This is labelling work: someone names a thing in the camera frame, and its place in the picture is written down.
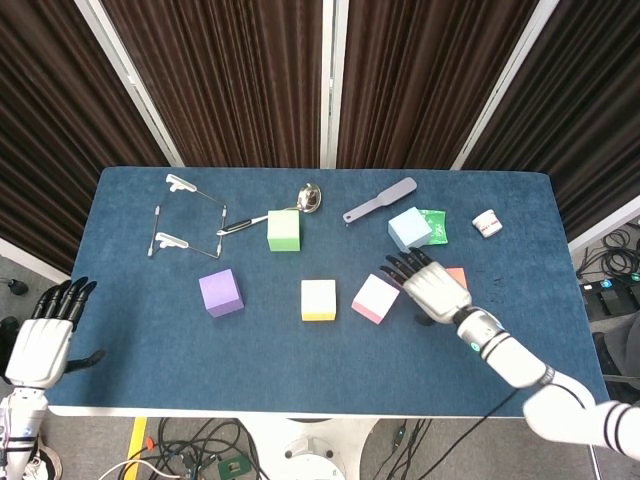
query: spatula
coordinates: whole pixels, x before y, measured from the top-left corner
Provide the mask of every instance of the spatula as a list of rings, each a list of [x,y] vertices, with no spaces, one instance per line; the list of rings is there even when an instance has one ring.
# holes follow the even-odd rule
[[[353,210],[349,210],[342,216],[342,218],[347,224],[349,224],[359,218],[364,217],[366,214],[373,212],[377,208],[386,207],[394,202],[397,202],[402,197],[406,197],[407,195],[409,195],[417,187],[418,185],[413,178],[404,178],[395,185],[392,185],[386,190],[380,192],[376,198],[363,203]]]

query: blue felt surface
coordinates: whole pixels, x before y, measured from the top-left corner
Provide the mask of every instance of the blue felt surface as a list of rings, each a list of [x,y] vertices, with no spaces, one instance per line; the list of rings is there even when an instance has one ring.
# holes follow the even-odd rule
[[[214,250],[220,210],[169,193],[172,172],[224,198],[229,223],[295,204],[305,182],[322,206],[301,216],[302,251],[270,253],[266,223],[228,236],[222,259],[166,249],[146,256],[153,210],[159,231]],[[342,214],[412,176],[411,196],[345,227]],[[423,327],[404,293],[376,326],[350,308],[385,254],[387,221],[411,206],[446,210],[449,244],[425,251],[464,267],[474,303],[493,312],[539,357],[603,401],[599,373],[562,224],[546,176],[425,170],[105,170],[73,277],[98,281],[72,357],[105,348],[90,370],[67,375],[53,405],[397,415],[482,415],[509,387],[451,326]],[[489,239],[471,220],[493,208]],[[198,279],[231,267],[246,308],[212,319]],[[335,322],[302,322],[300,280],[337,280]],[[522,392],[499,415],[521,416]]]

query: green packet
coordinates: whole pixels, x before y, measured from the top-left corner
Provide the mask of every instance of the green packet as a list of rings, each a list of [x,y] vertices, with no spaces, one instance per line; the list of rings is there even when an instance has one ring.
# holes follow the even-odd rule
[[[427,245],[444,245],[449,243],[447,231],[444,228],[446,212],[441,210],[418,210],[431,227],[431,238]]]

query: block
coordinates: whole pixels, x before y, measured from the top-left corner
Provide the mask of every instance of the block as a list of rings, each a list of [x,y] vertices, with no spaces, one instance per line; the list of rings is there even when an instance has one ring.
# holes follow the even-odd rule
[[[379,325],[385,317],[393,302],[398,298],[400,291],[392,287],[375,275],[369,275],[353,299],[351,308],[373,323]]]
[[[447,268],[445,269],[451,275],[456,282],[467,288],[467,277],[464,275],[464,268]]]
[[[213,275],[202,277],[200,279],[200,292],[204,300],[204,308],[213,317],[221,317],[244,308],[238,283],[229,268]]]
[[[408,253],[409,247],[421,247],[429,242],[431,227],[413,207],[389,220],[389,235],[400,250]]]
[[[336,281],[302,280],[300,305],[305,322],[336,319]]]
[[[300,251],[300,212],[269,210],[267,241],[272,252]]]

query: dark curtain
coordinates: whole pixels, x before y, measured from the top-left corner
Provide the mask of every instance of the dark curtain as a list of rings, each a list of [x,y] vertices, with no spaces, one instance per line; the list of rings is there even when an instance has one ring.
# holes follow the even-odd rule
[[[71,1],[0,2],[0,237],[69,273],[100,171],[166,165]]]
[[[464,168],[548,173],[569,240],[640,195],[640,2],[560,2]]]
[[[448,168],[537,0],[351,0],[339,168]]]
[[[322,0],[103,0],[190,166],[317,167]]]

